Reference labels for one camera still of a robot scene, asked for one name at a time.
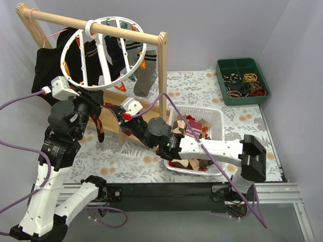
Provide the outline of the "orange clothes clip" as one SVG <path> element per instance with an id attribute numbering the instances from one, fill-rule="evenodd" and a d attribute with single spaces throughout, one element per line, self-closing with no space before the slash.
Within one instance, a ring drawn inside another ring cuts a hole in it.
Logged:
<path id="1" fill-rule="evenodd" d="M 124 82 L 121 82 L 120 84 L 115 85 L 114 87 L 115 87 L 117 90 L 122 91 L 122 92 L 126 92 L 126 91 L 127 91 L 127 88 L 126 88 L 126 86 L 125 86 Z"/>

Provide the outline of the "white round clip hanger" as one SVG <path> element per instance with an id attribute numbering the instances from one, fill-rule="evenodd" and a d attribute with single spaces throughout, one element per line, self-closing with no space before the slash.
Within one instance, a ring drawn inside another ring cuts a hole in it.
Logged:
<path id="1" fill-rule="evenodd" d="M 112 86 L 118 85 L 120 82 L 126 80 L 130 75 L 132 75 L 138 69 L 141 62 L 144 60 L 144 56 L 145 56 L 146 49 L 147 49 L 147 44 L 145 42 L 140 41 L 140 43 L 142 43 L 142 50 L 139 53 L 137 63 L 134 66 L 130 66 L 128 63 L 128 54 L 126 51 L 126 44 L 125 44 L 125 41 L 128 38 L 127 37 L 120 38 L 121 49 L 123 51 L 126 72 L 123 75 L 121 75 L 120 77 L 118 77 L 116 80 L 114 80 L 114 81 L 111 80 L 110 71 L 109 71 L 109 67 L 108 67 L 108 61 L 106 59 L 105 51 L 104 51 L 104 47 L 103 47 L 103 34 L 90 33 L 90 26 L 92 24 L 98 23 L 98 24 L 108 26 L 110 21 L 115 21 L 118 29 L 122 28 L 121 25 L 123 23 L 127 23 L 132 27 L 132 31 L 142 33 L 142 34 L 144 33 L 142 28 L 136 22 L 134 22 L 130 19 L 124 18 L 124 17 L 104 17 L 104 18 L 100 18 L 100 19 L 96 19 L 96 20 L 89 20 L 86 23 L 84 30 L 82 30 L 82 29 L 77 30 L 76 33 L 73 34 L 72 37 L 67 41 L 67 43 L 63 49 L 63 52 L 61 54 L 61 70 L 62 70 L 65 78 L 67 78 L 67 80 L 71 84 L 73 84 L 75 86 L 83 87 L 86 90 L 104 90 L 104 89 L 110 88 Z M 103 73 L 103 75 L 99 77 L 98 85 L 93 85 L 93 86 L 88 85 L 83 34 L 86 34 L 88 37 L 95 40 L 95 43 L 97 46 L 97 53 L 99 56 L 99 61 L 100 61 L 102 73 Z M 83 81 L 81 81 L 80 83 L 77 83 L 72 80 L 70 73 L 69 73 L 67 63 L 65 62 L 66 53 L 74 40 L 76 40 L 79 43 L 79 49 L 80 49 L 81 71 L 82 71 L 82 75 L 83 75 Z"/>

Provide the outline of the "maroon beige purple striped sock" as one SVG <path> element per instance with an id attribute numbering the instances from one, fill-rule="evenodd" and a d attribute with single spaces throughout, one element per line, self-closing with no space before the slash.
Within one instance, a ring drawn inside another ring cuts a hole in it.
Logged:
<path id="1" fill-rule="evenodd" d="M 110 112 L 111 112 L 111 108 L 114 106 L 115 104 L 112 104 L 112 103 L 108 103 L 108 102 L 105 102 L 104 103 L 104 108 L 107 108 Z M 118 123 L 118 126 L 120 128 L 120 132 L 122 132 L 123 134 L 125 134 L 126 136 L 131 136 L 132 133 L 124 126 L 125 124 L 125 120 L 122 124 L 119 124 Z"/>

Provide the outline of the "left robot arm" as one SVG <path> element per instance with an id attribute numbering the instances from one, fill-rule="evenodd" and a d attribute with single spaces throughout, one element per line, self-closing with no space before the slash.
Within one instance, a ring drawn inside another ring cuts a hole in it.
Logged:
<path id="1" fill-rule="evenodd" d="M 9 235 L 17 240 L 62 241 L 68 225 L 87 204 L 107 197 L 106 180 L 89 176 L 79 190 L 57 205 L 65 177 L 81 148 L 89 119 L 101 125 L 103 92 L 77 88 L 74 94 L 56 102 L 48 117 L 49 126 L 38 158 L 38 174 L 30 202 L 21 222 Z"/>

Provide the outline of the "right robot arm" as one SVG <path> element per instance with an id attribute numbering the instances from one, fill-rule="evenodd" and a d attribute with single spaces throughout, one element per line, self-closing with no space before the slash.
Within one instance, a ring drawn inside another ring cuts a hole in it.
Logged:
<path id="1" fill-rule="evenodd" d="M 135 108 L 115 106 L 111 112 L 124 133 L 134 135 L 150 149 L 156 148 L 157 156 L 164 160 L 205 159 L 237 166 L 237 172 L 228 179 L 233 200 L 242 199 L 254 183 L 266 180 L 266 149 L 253 135 L 234 141 L 199 139 L 173 133 L 160 117 L 146 122 Z"/>

